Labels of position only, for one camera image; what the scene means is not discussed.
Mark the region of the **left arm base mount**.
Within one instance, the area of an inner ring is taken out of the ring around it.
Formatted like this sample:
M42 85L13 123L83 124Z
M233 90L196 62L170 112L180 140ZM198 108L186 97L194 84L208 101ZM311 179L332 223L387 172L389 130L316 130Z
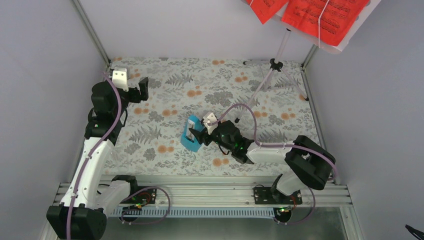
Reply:
M129 195L132 195L136 193L137 191L147 187L147 186L139 186L136 177L133 175L116 175L111 181L112 182L114 181L128 182L130 186ZM135 196L132 196L131 198L123 201L124 204L129 204L129 205L123 207L122 212L129 210L129 212L125 213L124 215L135 216L137 214L136 213L137 210L141 211L144 206L149 204L154 204L156 202L156 195L157 195L156 188L151 188L151 189L147 189L142 192L139 192Z

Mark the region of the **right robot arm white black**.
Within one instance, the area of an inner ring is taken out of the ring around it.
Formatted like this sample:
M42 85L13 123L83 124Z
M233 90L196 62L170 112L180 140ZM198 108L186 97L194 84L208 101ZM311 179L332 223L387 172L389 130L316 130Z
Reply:
M240 164L284 163L289 167L270 187L254 187L257 204L293 203L303 188L323 190L334 172L335 158L304 135L299 135L292 144L265 147L242 136L231 121L206 125L201 130L188 126L186 131L190 142L205 146L215 143Z

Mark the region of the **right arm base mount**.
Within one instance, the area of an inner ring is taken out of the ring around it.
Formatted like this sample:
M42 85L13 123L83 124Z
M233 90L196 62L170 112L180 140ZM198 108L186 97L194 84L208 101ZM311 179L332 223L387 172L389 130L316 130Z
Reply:
M301 192L295 191L291 195L284 195L272 187L262 184L253 189L253 199L256 205L273 207L273 217L277 223L288 224L292 218L293 210L303 203Z

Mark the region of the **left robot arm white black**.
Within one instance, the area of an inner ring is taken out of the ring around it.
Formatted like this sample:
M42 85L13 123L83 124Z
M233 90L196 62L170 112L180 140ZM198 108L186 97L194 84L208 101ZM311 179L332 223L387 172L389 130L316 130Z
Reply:
M107 158L115 147L125 122L130 103L147 101L149 79L138 87L119 87L109 78L91 89L92 109L85 127L81 158L74 177L58 205L50 206L47 221L62 240L99 240L104 235L107 220L124 200L134 202L139 197L135 176L116 175L107 189L98 192Z

